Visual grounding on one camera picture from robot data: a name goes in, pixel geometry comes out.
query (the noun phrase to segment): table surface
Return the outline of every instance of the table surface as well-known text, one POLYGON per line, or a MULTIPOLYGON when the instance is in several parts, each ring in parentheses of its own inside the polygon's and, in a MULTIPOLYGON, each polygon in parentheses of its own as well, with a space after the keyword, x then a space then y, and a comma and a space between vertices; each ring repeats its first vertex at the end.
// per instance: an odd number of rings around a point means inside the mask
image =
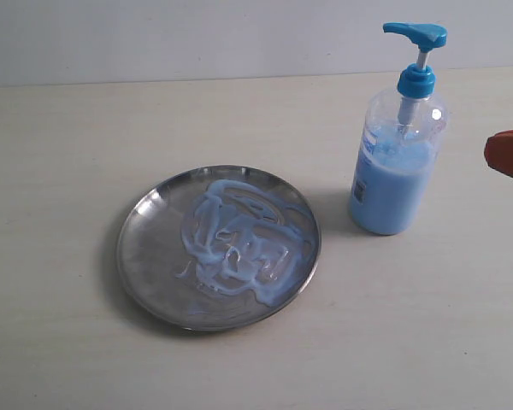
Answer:
POLYGON ((0 89, 0 410, 513 410, 513 67, 439 72, 451 126, 415 224, 346 213, 367 101, 396 73, 0 89), (175 330, 122 293, 137 198, 239 164, 298 187, 316 274, 281 312, 175 330))

